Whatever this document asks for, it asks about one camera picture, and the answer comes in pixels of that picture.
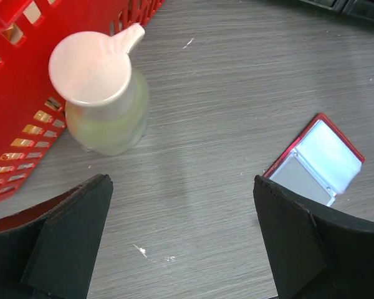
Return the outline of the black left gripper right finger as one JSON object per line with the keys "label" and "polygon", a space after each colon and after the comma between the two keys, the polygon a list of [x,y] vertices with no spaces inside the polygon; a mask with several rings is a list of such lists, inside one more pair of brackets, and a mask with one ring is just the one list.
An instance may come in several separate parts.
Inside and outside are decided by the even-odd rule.
{"label": "black left gripper right finger", "polygon": [[374,222],[260,175],[253,196],[278,298],[374,298]]}

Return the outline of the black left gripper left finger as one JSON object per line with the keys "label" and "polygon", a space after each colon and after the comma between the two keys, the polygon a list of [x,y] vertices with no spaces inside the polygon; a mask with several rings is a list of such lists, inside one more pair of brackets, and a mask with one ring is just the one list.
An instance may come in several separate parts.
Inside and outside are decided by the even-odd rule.
{"label": "black left gripper left finger", "polygon": [[113,194],[107,174],[0,219],[0,298],[86,298]]}

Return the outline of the red leather card holder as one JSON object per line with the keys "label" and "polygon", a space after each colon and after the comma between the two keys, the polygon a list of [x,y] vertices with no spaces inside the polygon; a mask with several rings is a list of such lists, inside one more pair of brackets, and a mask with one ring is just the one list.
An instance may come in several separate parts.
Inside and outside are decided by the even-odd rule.
{"label": "red leather card holder", "polygon": [[361,171],[364,156],[319,113],[264,173],[285,188],[330,207]]}

